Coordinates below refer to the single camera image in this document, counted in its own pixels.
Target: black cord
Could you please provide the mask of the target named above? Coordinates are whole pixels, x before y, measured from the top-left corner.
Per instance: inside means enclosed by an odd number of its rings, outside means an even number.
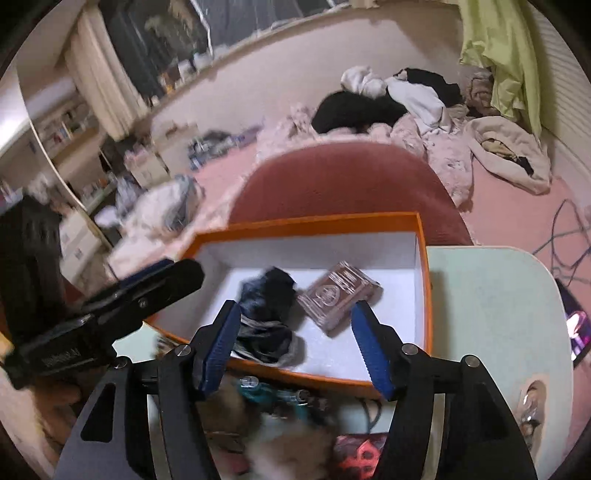
[[[573,208],[573,212],[575,218],[577,220],[577,224],[579,226],[576,230],[571,230],[568,232],[556,233],[556,222],[558,220],[558,216],[562,211],[562,208],[565,205],[570,205]],[[541,247],[537,248],[532,252],[533,255],[537,255],[540,253],[548,244],[550,244],[550,273],[554,278],[559,278],[560,280],[565,281],[566,287],[569,287],[573,281],[578,281],[580,283],[584,283],[591,286],[591,279],[588,278],[580,278],[576,277],[577,270],[579,269],[583,260],[588,256],[591,255],[591,237],[589,236],[589,231],[591,230],[591,225],[585,226],[582,218],[579,215],[579,211],[577,210],[577,206],[574,202],[570,199],[564,199],[556,213],[554,214],[554,218],[552,219],[552,231],[550,239],[545,242]],[[574,263],[568,264],[564,262],[558,255],[556,251],[556,245],[554,244],[555,240],[558,238],[562,238],[569,235],[581,234],[585,238],[587,242],[587,248],[582,253]]]
[[[377,408],[378,411],[375,415],[375,418],[372,420],[371,419],[371,415],[369,414],[369,407],[367,405],[367,401],[365,398],[358,398],[357,400],[359,400],[359,402],[361,403],[361,406],[363,407],[363,412],[365,413],[365,419],[367,422],[367,434],[370,434],[371,431],[374,429],[374,427],[378,424],[380,417],[382,416],[382,403],[379,400],[371,400],[373,401]]]

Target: ceiling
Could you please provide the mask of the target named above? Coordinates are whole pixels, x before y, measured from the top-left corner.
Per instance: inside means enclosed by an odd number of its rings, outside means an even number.
[[[51,72],[86,0],[61,0],[34,28],[15,58],[21,88]]]

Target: table top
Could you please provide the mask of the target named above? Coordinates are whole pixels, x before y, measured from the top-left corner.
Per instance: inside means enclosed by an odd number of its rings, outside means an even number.
[[[513,410],[522,389],[534,380],[545,383],[545,422],[535,466],[540,480],[547,479],[562,460],[573,398],[570,339],[554,280],[535,257],[514,248],[428,247],[427,254],[433,355],[478,356]],[[144,361],[152,358],[156,337],[144,325],[114,347],[134,362]],[[385,408],[378,430],[388,430],[393,411]],[[436,465],[436,456],[428,463]]]

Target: beige curtain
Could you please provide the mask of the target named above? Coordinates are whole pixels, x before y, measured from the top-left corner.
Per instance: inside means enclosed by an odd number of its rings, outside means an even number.
[[[127,137],[148,107],[117,58],[97,6],[80,14],[64,56],[76,87],[106,132],[114,140]]]

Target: pink floor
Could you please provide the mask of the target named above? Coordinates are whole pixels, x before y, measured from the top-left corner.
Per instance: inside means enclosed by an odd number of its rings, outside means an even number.
[[[466,222],[482,245],[509,245],[533,252],[550,239],[552,220],[563,199],[573,199],[568,185],[560,178],[553,180],[548,194],[534,196],[497,179],[477,161],[474,161],[473,169],[474,191],[466,208]],[[565,206],[558,217],[556,232],[576,228],[572,208]],[[586,241],[581,235],[570,235],[556,242],[556,252],[566,264],[572,264],[586,248]],[[537,257],[550,268],[550,246]],[[591,278],[589,258],[582,262],[577,276]],[[591,287],[573,282],[569,289],[585,311],[591,312]],[[591,418],[590,356],[585,360],[574,371],[573,416],[565,454]]]

